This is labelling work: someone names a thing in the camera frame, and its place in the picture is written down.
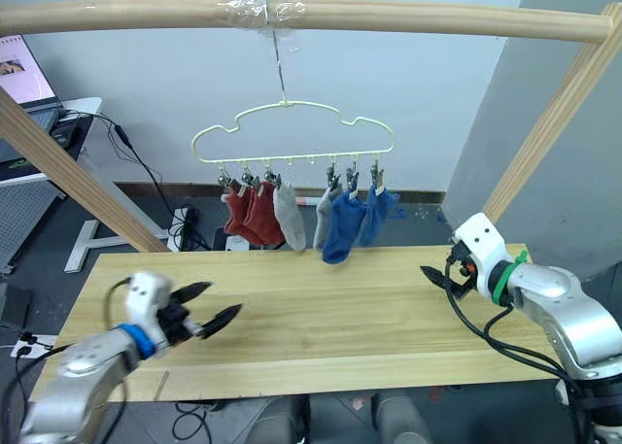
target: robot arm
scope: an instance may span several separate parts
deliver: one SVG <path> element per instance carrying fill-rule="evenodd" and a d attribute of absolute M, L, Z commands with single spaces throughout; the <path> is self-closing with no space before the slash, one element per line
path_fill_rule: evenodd
<path fill-rule="evenodd" d="M 161 357 L 193 336 L 207 338 L 239 313 L 241 305 L 234 305 L 209 323 L 189 320 L 183 303 L 209 286 L 196 283 L 171 293 L 168 279 L 134 274 L 125 301 L 130 324 L 87 337 L 65 351 L 56 379 L 26 417 L 20 444 L 92 443 L 111 392 L 141 360 Z"/>
<path fill-rule="evenodd" d="M 581 389 L 576 397 L 590 411 L 597 436 L 622 444 L 622 330 L 598 301 L 586 295 L 565 269 L 518 263 L 483 214 L 454 233 L 448 262 L 461 264 L 466 283 L 447 281 L 423 267 L 431 281 L 461 298 L 477 290 L 501 306 L 512 305 L 539 324 L 567 374 Z"/>

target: sock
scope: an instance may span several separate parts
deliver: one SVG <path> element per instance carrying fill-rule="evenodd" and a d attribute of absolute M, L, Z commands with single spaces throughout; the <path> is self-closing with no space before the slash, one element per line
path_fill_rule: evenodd
<path fill-rule="evenodd" d="M 302 214 L 295 204 L 295 190 L 292 183 L 285 182 L 274 190 L 274 215 L 281 225 L 285 241 L 297 252 L 307 246 L 307 237 L 304 233 Z"/>
<path fill-rule="evenodd" d="M 265 245 L 277 245 L 285 240 L 281 225 L 274 216 L 274 185 L 261 183 L 261 188 L 253 194 L 244 226 L 251 229 Z"/>
<path fill-rule="evenodd" d="M 359 240 L 361 245 L 368 247 L 373 244 L 389 212 L 398 200 L 399 197 L 396 194 L 390 194 L 386 188 L 380 194 L 376 194 L 376 186 L 371 186 L 365 206 L 367 214 L 365 215 L 361 229 L 361 239 Z"/>
<path fill-rule="evenodd" d="M 324 262 L 336 264 L 348 257 L 364 217 L 365 205 L 358 196 L 350 199 L 350 192 L 346 191 L 334 200 L 330 206 L 328 236 L 322 252 Z"/>
<path fill-rule="evenodd" d="M 343 193 L 341 184 L 333 190 L 330 187 L 324 192 L 324 195 L 320 199 L 320 203 L 316 208 L 316 214 L 318 215 L 318 224 L 315 227 L 315 236 L 313 237 L 313 248 L 318 252 L 322 250 L 324 242 L 327 239 L 328 223 L 330 222 L 330 205 L 337 196 Z"/>
<path fill-rule="evenodd" d="M 232 191 L 225 198 L 226 205 L 229 208 L 229 221 L 225 225 L 225 232 L 230 235 L 239 235 L 246 238 L 253 245 L 261 245 L 261 239 L 253 230 L 244 226 L 244 220 L 249 211 L 252 188 L 242 187 L 239 192 Z"/>

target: red sock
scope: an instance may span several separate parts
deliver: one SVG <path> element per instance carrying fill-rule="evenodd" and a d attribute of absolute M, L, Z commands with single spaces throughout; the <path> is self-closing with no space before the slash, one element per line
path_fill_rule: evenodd
<path fill-rule="evenodd" d="M 261 239 L 253 230 L 244 225 L 244 220 L 246 219 L 253 199 L 252 195 L 255 191 L 252 188 L 242 187 L 240 192 L 242 196 L 232 191 L 225 198 L 230 213 L 229 222 L 225 225 L 225 232 L 230 235 L 244 237 L 253 245 L 261 245 L 263 243 Z"/>
<path fill-rule="evenodd" d="M 253 196 L 244 226 L 253 230 L 266 245 L 277 245 L 285 240 L 285 236 L 274 216 L 274 185 L 263 182 L 261 186 L 259 192 Z"/>

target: wooden pole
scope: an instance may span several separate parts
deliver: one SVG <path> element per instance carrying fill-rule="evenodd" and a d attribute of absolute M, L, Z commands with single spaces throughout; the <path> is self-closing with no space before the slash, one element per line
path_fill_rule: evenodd
<path fill-rule="evenodd" d="M 221 28 L 266 24 L 261 0 L 92 0 L 0 8 L 0 36 L 125 28 Z M 269 0 L 271 24 L 477 34 L 599 43 L 607 15 L 477 5 L 381 0 Z"/>
<path fill-rule="evenodd" d="M 83 170 L 0 87 L 0 135 L 32 164 L 139 252 L 166 246 Z"/>
<path fill-rule="evenodd" d="M 622 4 L 609 4 L 603 15 L 612 18 L 613 31 L 602 44 L 585 44 L 574 59 L 562 84 L 488 197 L 484 213 L 492 222 L 503 215 L 620 50 Z"/>

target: blue sock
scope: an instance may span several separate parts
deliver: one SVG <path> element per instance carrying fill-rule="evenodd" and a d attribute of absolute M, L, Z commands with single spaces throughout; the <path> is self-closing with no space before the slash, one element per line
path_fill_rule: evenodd
<path fill-rule="evenodd" d="M 359 236 L 365 217 L 365 205 L 357 196 L 350 199 L 346 191 L 336 197 L 330 206 L 328 236 L 322 249 L 322 260 L 328 264 L 344 261 Z"/>
<path fill-rule="evenodd" d="M 359 240 L 361 245 L 368 247 L 373 244 L 374 239 L 382 229 L 382 224 L 398 199 L 399 197 L 396 194 L 390 194 L 386 188 L 382 190 L 382 193 L 376 195 L 376 186 L 371 186 L 365 203 L 367 214 L 361 229 L 361 239 Z"/>

